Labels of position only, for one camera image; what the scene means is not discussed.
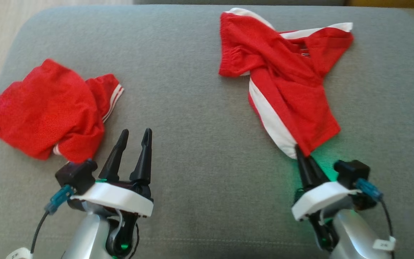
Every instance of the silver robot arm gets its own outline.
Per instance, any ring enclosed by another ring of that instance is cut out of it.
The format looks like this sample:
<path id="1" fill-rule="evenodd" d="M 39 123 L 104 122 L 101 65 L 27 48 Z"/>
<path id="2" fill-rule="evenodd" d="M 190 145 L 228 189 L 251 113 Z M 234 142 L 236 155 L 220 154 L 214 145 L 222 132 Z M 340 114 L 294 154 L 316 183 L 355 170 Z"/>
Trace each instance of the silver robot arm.
<path id="1" fill-rule="evenodd" d="M 72 208 L 87 212 L 62 259 L 128 259 L 137 249 L 137 219 L 151 217 L 153 202 L 151 182 L 152 131 L 147 128 L 142 152 L 128 182 L 119 181 L 118 170 L 125 149 L 128 130 L 122 134 L 108 157 L 99 182 L 85 193 L 70 197 Z M 136 228 L 137 240 L 133 241 Z"/>
<path id="2" fill-rule="evenodd" d="M 292 213 L 295 220 L 307 220 L 314 228 L 320 249 L 330 259 L 394 259 L 389 213 L 382 193 L 367 182 L 370 168 L 354 160 L 338 161 L 338 179 L 331 182 L 312 156 L 304 157 L 295 147 L 303 187 L 295 193 Z M 390 239 L 382 240 L 356 212 L 383 205 L 390 227 Z"/>
<path id="3" fill-rule="evenodd" d="M 87 216 L 62 259 L 128 259 L 136 253 L 139 242 L 137 220 L 151 217 L 153 212 L 154 200 L 149 188 L 152 131 L 150 128 L 145 131 L 142 151 L 129 181 L 120 181 L 118 171 L 128 136 L 129 131 L 123 130 L 98 180 L 92 175 L 97 169 L 92 160 L 82 164 L 68 162 L 56 172 L 55 177 L 62 189 L 45 207 L 46 213 L 36 229 L 31 249 L 22 247 L 6 259 L 33 259 L 41 225 L 66 201 L 71 208 L 82 210 Z"/>

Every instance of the red and white shirt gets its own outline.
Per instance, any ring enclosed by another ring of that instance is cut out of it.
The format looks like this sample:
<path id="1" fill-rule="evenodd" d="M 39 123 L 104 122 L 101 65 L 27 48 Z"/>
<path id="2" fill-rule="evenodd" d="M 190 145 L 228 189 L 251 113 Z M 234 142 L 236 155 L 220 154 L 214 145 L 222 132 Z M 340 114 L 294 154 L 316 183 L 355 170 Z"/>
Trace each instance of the red and white shirt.
<path id="1" fill-rule="evenodd" d="M 264 128 L 286 155 L 296 158 L 336 135 L 323 79 L 353 41 L 352 23 L 278 32 L 249 10 L 233 8 L 220 17 L 219 74 L 250 73 L 249 101 Z"/>
<path id="2" fill-rule="evenodd" d="M 84 81 L 52 59 L 0 95 L 0 139 L 45 160 L 93 158 L 123 88 L 112 74 Z"/>

